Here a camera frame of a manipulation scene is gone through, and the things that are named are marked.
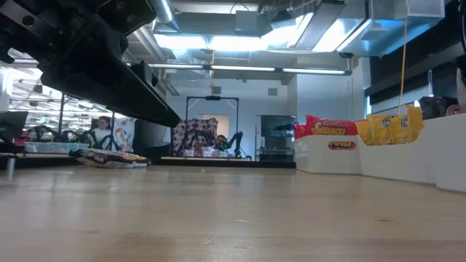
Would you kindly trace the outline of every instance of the white container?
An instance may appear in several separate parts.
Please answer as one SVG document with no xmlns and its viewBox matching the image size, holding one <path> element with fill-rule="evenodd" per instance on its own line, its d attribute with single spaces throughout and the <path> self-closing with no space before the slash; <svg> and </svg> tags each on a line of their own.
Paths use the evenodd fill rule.
<svg viewBox="0 0 466 262">
<path fill-rule="evenodd" d="M 353 143 L 352 150 L 332 150 L 331 142 Z M 355 135 L 309 135 L 295 140 L 296 169 L 313 173 L 361 174 Z"/>
<path fill-rule="evenodd" d="M 367 146 L 358 136 L 363 175 L 434 184 L 435 179 L 427 165 L 425 145 L 428 142 L 424 130 L 416 141 L 404 145 Z"/>
<path fill-rule="evenodd" d="M 437 187 L 466 192 L 466 114 L 424 121 L 430 172 Z"/>
</svg>

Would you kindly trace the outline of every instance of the black machine arm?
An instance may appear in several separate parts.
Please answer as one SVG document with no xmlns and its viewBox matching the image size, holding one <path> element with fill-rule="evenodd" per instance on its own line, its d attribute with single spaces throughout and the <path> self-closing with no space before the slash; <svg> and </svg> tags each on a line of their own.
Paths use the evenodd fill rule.
<svg viewBox="0 0 466 262">
<path fill-rule="evenodd" d="M 28 53 L 42 83 L 126 116 L 175 127 L 179 116 L 155 92 L 141 62 L 122 62 L 126 36 L 156 17 L 153 0 L 0 0 L 0 61 Z"/>
</svg>

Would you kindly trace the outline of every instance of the wooden table surface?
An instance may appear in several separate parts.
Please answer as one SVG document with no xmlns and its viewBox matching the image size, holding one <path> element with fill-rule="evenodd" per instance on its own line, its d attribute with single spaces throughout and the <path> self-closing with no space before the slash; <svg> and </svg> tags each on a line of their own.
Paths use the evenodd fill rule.
<svg viewBox="0 0 466 262">
<path fill-rule="evenodd" d="M 466 195 L 432 186 L 205 167 L 15 177 L 2 262 L 466 261 Z"/>
</svg>

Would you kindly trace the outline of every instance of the ceiling duct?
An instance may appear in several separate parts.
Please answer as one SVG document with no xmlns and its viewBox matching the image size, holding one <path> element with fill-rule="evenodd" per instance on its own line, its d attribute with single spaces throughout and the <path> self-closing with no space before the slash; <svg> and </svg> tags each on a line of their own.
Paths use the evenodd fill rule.
<svg viewBox="0 0 466 262">
<path fill-rule="evenodd" d="M 175 13 L 170 0 L 155 0 L 153 1 L 155 10 L 157 10 L 156 24 L 161 23 L 175 32 L 179 32 L 180 28 L 175 20 Z"/>
<path fill-rule="evenodd" d="M 410 0 L 409 4 L 406 41 L 415 39 L 445 17 L 444 0 Z M 402 47 L 406 0 L 372 0 L 366 8 L 368 17 L 337 51 L 358 56 L 382 56 Z"/>
<path fill-rule="evenodd" d="M 323 0 L 315 10 L 296 47 L 314 49 L 325 32 L 335 23 L 346 4 L 344 1 Z"/>
<path fill-rule="evenodd" d="M 265 18 L 257 12 L 237 11 L 237 14 L 194 13 L 176 14 L 179 32 L 198 36 L 262 36 L 270 31 L 263 26 Z M 177 33 L 156 24 L 154 33 Z"/>
</svg>

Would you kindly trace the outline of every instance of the snack package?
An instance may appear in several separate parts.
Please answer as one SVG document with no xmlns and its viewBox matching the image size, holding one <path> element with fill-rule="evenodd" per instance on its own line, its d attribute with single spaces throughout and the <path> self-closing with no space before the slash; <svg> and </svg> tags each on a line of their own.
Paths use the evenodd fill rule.
<svg viewBox="0 0 466 262">
<path fill-rule="evenodd" d="M 377 146 L 391 145 L 392 138 L 390 135 L 390 120 L 392 115 L 368 115 L 367 121 L 369 123 L 369 131 L 374 139 L 374 144 Z"/>
<path fill-rule="evenodd" d="M 321 119 L 306 116 L 307 135 L 357 135 L 356 124 L 349 120 Z"/>
<path fill-rule="evenodd" d="M 394 116 L 390 120 L 388 127 L 394 145 L 405 144 L 408 142 L 408 114 Z"/>
<path fill-rule="evenodd" d="M 407 114 L 395 116 L 390 120 L 390 134 L 394 145 L 414 142 L 421 129 L 424 127 L 422 121 L 422 110 L 413 106 L 405 106 Z"/>
<path fill-rule="evenodd" d="M 422 110 L 414 106 L 405 106 L 408 109 L 408 143 L 413 143 L 424 128 Z"/>
<path fill-rule="evenodd" d="M 70 151 L 69 156 L 89 167 L 135 168 L 147 167 L 149 164 L 149 160 L 143 156 L 92 148 Z"/>
<path fill-rule="evenodd" d="M 303 124 L 294 124 L 294 139 L 299 139 L 305 136 L 306 126 Z"/>
<path fill-rule="evenodd" d="M 369 123 L 367 120 L 356 121 L 356 128 L 358 129 L 358 135 L 361 137 L 363 142 L 367 146 L 374 145 L 374 139 L 372 138 L 371 132 L 369 131 Z"/>
<path fill-rule="evenodd" d="M 456 98 L 423 97 L 419 100 L 424 120 L 462 113 Z"/>
<path fill-rule="evenodd" d="M 461 112 L 466 113 L 466 78 L 460 68 L 457 71 L 457 89 L 458 89 L 458 104 L 461 107 Z"/>
</svg>

